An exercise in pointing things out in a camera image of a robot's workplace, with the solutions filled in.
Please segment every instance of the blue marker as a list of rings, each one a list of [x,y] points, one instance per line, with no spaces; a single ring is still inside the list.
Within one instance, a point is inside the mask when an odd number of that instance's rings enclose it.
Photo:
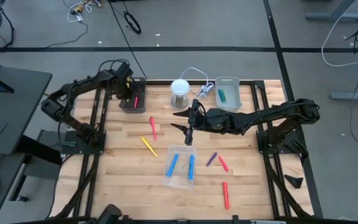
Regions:
[[[167,177],[171,177],[172,172],[173,172],[173,168],[175,167],[175,164],[177,163],[178,160],[178,154],[175,153],[175,156],[173,157],[172,163],[171,163],[171,167],[169,167],[169,171],[167,173]]]
[[[194,156],[190,156],[189,180],[193,180],[194,174]]]

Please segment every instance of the pink marker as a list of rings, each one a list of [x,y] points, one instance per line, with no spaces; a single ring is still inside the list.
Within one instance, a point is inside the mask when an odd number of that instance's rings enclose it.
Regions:
[[[227,168],[227,165],[224,163],[223,159],[221,156],[218,156],[219,160],[221,161],[222,163],[222,166],[223,166],[223,169],[228,172],[229,171],[229,168]]]
[[[150,124],[152,126],[152,129],[153,129],[153,137],[154,137],[154,141],[157,140],[157,135],[155,134],[155,127],[154,127],[154,120],[153,120],[153,117],[150,117]]]

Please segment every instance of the black metal frame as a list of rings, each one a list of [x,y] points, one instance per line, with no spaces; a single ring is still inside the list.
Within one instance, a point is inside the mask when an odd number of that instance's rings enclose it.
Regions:
[[[146,85],[148,85],[148,86],[149,85],[170,85],[171,82],[172,82],[172,80],[147,80]],[[202,85],[202,84],[205,84],[205,81],[190,80],[189,84],[190,85]],[[254,108],[256,111],[258,111],[260,109],[259,108],[259,99],[258,99],[258,94],[257,94],[258,89],[260,90],[260,95],[262,96],[262,102],[263,102],[264,109],[269,107],[269,103],[267,101],[267,94],[266,94],[266,90],[265,90],[265,84],[264,84],[263,80],[257,80],[257,81],[241,80],[240,85],[249,85],[250,86],[251,92],[252,92],[252,98],[254,101]],[[98,111],[98,105],[99,105],[99,99],[100,99],[99,97],[100,97],[100,90],[97,90],[95,99],[94,99],[92,114],[91,114],[90,123],[92,125],[94,125],[94,122],[96,119],[96,113]],[[102,131],[102,132],[104,132],[104,124],[106,122],[106,112],[107,112],[107,108],[108,108],[108,100],[109,100],[109,97],[106,92],[105,96],[104,96],[104,100],[103,100],[103,108],[102,108],[100,126],[99,126],[99,131]],[[268,125],[268,127],[273,126],[273,124],[271,122],[269,122],[267,125]],[[264,128],[261,124],[258,125],[258,128],[259,128],[258,131],[264,130]],[[84,155],[83,163],[82,163],[82,167],[81,167],[81,173],[80,173],[80,181],[78,183],[78,186],[81,186],[85,179],[86,170],[88,168],[88,161],[89,161],[89,155]],[[281,179],[281,181],[284,182],[283,171],[282,171],[282,166],[281,166],[281,161],[280,161],[279,156],[275,156],[274,161],[275,161],[276,172],[277,172],[279,178]],[[96,166],[96,169],[94,170],[94,172],[95,172],[94,176],[92,177],[91,181],[89,182],[89,192],[88,192],[88,197],[87,197],[87,202],[86,202],[86,211],[85,211],[85,216],[87,216],[87,217],[89,217],[91,215],[94,188],[96,185],[96,173],[97,173],[98,164],[99,164],[99,155],[94,155],[92,166]],[[267,173],[266,173],[266,175],[267,175],[270,200],[272,203],[273,216],[274,216],[274,218],[283,217],[280,215],[280,211],[278,209],[278,201],[277,201],[277,196],[275,193],[274,182],[269,177],[269,175]],[[282,195],[282,200],[283,200],[285,217],[290,217],[291,209],[290,209],[288,202],[283,197],[283,195]],[[77,217],[79,214],[80,203],[81,203],[81,197],[79,198],[79,200],[77,201],[77,203],[74,207],[74,213],[73,213],[74,217]],[[179,220],[131,220],[131,221],[134,223],[178,223],[179,222]],[[187,220],[187,222],[191,222],[191,223],[234,223],[234,219],[233,220]],[[238,220],[238,217],[237,217],[237,221],[235,223],[249,223],[249,220]]]

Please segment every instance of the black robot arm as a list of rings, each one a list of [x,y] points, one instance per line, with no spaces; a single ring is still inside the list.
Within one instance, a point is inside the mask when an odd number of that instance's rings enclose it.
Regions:
[[[49,95],[41,104],[41,110],[53,120],[66,123],[74,128],[78,137],[84,140],[91,147],[98,144],[97,132],[94,127],[87,123],[81,123],[70,115],[74,107],[75,98],[88,91],[103,88],[116,95],[119,100],[126,100],[132,96],[136,87],[131,75],[133,71],[126,62],[121,63],[117,70],[102,70],[94,77],[87,77],[83,80],[64,84],[61,89]],[[60,98],[66,96],[66,103],[62,105]]]
[[[171,124],[185,134],[185,144],[190,146],[193,142],[193,131],[206,131],[220,134],[241,134],[253,125],[267,123],[277,119],[286,118],[280,125],[271,127],[267,132],[267,148],[263,151],[266,171],[276,183],[288,203],[298,217],[310,217],[292,197],[291,193],[280,180],[270,163],[269,154],[276,154],[277,147],[282,144],[285,135],[301,124],[313,124],[320,119],[319,106],[313,100],[298,99],[292,102],[285,102],[279,106],[272,106],[266,110],[254,113],[231,113],[221,109],[212,108],[205,112],[204,106],[193,100],[191,108],[186,111],[174,113],[176,116],[188,117],[189,127]]]

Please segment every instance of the wooden table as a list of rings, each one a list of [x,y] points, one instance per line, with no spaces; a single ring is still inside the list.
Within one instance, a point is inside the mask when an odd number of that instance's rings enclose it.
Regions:
[[[265,80],[265,86],[270,106],[285,101],[280,80]],[[191,89],[195,91],[199,87],[195,85]],[[180,190],[164,186],[167,149],[172,144],[184,145],[185,140],[183,133],[170,123],[187,125],[187,119],[172,115],[177,110],[170,106],[171,91],[168,85],[150,85],[146,92],[147,107],[142,114],[125,114],[118,107],[118,100],[109,102],[104,127],[107,131],[106,147],[99,162],[92,217],[99,217],[111,203],[119,207],[123,214],[137,220],[230,220],[233,215],[239,215],[240,219],[273,218],[264,162],[257,150],[256,126],[251,127],[244,136],[195,131],[195,189]],[[240,94],[242,108],[239,112],[254,112],[250,86],[241,86]],[[89,122],[93,99],[93,91],[79,96],[74,117],[81,122]],[[212,91],[208,99],[201,100],[206,110],[215,107],[214,99]],[[149,124],[151,116],[154,118],[157,141],[153,140]],[[158,157],[154,157],[146,148],[140,140],[141,136],[148,140]],[[214,152],[224,158],[229,172],[223,170],[217,159],[209,167],[205,166]],[[282,154],[280,158],[284,174],[304,177],[298,156]],[[82,156],[73,156],[62,167],[52,215],[57,214],[75,192],[81,162]],[[229,210],[224,208],[223,181],[228,184]],[[313,214],[306,182],[303,182],[301,189],[294,189],[287,181],[285,183],[303,209]],[[280,214],[283,215],[279,192],[276,188]],[[82,212],[85,201],[82,200]]]

